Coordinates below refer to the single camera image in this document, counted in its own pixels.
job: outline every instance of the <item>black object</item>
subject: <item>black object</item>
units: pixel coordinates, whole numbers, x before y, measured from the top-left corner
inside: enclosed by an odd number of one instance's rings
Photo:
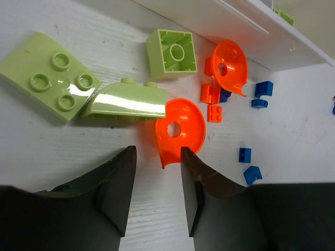
[[[195,251],[335,250],[335,184],[244,187],[181,149]]]
[[[129,146],[50,192],[0,186],[0,250],[119,250],[136,160]]]

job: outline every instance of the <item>white wooden surface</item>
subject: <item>white wooden surface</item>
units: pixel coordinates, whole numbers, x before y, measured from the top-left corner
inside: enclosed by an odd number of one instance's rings
[[[129,0],[24,0],[0,3],[0,59],[34,31],[56,39],[98,77],[103,86],[124,76],[150,80],[146,37],[156,28],[183,28]],[[168,99],[199,103],[204,59],[214,45],[194,35],[199,74],[159,82]],[[275,83],[269,107],[250,108],[254,82]],[[250,62],[247,98],[232,95],[224,121],[208,123],[199,157],[245,185],[238,148],[252,148],[258,182],[335,181],[332,133],[335,95],[331,67],[320,65],[271,74]],[[0,81],[0,184],[49,190],[103,163],[121,147],[136,145],[138,165],[126,237],[120,251],[193,251],[187,235],[180,165],[161,169],[153,123],[76,119],[60,124],[47,110]]]
[[[260,0],[133,1],[214,43],[233,40],[247,57],[273,71],[333,64],[330,56]]]

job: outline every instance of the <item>small orange block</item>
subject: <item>small orange block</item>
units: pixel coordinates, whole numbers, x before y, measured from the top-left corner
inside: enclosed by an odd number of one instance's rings
[[[220,103],[220,87],[213,87],[210,84],[204,84],[201,86],[201,102],[215,105]]]
[[[222,107],[208,105],[207,107],[207,121],[219,123],[222,122]]]

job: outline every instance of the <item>curved green block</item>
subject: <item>curved green block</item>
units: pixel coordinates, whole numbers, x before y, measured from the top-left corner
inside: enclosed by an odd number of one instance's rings
[[[147,38],[151,76],[157,79],[197,73],[191,32],[157,29]]]
[[[166,91],[157,83],[136,85],[134,78],[107,85],[90,99],[82,117],[149,120],[165,118]]]
[[[79,60],[38,32],[0,62],[0,74],[65,121],[101,85]]]

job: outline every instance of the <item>blue object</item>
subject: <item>blue object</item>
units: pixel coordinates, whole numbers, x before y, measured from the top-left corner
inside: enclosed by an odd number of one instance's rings
[[[258,166],[250,166],[247,170],[245,170],[243,175],[248,186],[252,185],[255,180],[263,179],[260,168]]]
[[[228,98],[230,97],[231,92],[221,88],[220,92],[220,103],[225,103],[228,101]]]
[[[271,81],[260,82],[256,84],[255,97],[260,98],[262,95],[272,96],[273,83]]]
[[[251,148],[240,148],[239,162],[240,163],[251,162]]]
[[[269,103],[263,99],[254,99],[251,101],[251,106],[255,108],[266,108]]]

